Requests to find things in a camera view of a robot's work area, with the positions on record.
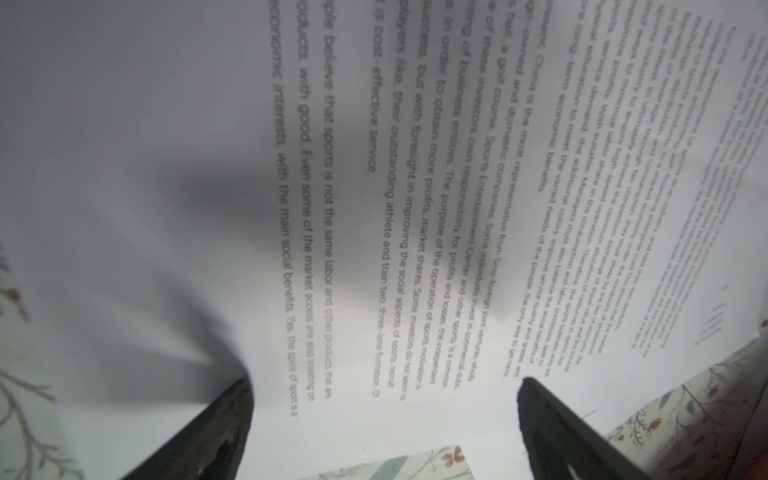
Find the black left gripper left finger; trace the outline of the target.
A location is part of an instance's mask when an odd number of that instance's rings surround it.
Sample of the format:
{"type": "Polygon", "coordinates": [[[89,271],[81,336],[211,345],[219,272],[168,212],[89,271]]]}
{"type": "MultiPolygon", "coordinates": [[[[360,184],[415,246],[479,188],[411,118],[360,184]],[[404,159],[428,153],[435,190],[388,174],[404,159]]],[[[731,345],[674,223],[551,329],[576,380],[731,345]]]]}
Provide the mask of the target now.
{"type": "Polygon", "coordinates": [[[251,384],[242,378],[126,477],[234,480],[244,454],[253,408],[251,384]]]}

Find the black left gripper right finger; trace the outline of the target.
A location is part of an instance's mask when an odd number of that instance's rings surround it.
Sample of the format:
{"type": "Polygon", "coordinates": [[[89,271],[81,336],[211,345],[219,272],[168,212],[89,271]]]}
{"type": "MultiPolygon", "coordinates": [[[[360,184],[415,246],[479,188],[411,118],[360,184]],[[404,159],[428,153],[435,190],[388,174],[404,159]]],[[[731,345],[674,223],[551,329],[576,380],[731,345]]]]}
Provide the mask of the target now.
{"type": "Polygon", "coordinates": [[[534,378],[517,394],[519,427],[535,479],[647,479],[649,475],[534,378]]]}

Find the printed paper sheet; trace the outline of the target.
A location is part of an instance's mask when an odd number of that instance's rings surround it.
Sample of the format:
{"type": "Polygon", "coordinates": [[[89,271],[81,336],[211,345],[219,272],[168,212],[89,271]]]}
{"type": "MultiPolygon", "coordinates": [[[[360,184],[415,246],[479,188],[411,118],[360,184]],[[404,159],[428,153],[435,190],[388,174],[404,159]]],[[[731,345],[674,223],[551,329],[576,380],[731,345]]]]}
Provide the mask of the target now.
{"type": "Polygon", "coordinates": [[[86,476],[239,378],[243,479],[598,428],[746,344],[763,1],[5,1],[1,239],[86,476]]]}

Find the floral patterned table mat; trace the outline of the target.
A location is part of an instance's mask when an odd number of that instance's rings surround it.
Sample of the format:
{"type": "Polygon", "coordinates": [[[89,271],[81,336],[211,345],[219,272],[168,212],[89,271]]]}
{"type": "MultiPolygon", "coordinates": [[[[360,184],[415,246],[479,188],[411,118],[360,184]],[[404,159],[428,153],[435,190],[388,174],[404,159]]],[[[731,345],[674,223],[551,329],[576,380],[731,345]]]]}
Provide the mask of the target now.
{"type": "MultiPolygon", "coordinates": [[[[612,430],[613,447],[658,479],[750,477],[767,445],[767,337],[649,402],[612,430]]],[[[325,479],[524,479],[503,436],[323,473],[325,479]]],[[[1,476],[83,479],[35,351],[19,284],[1,264],[1,476]]]]}

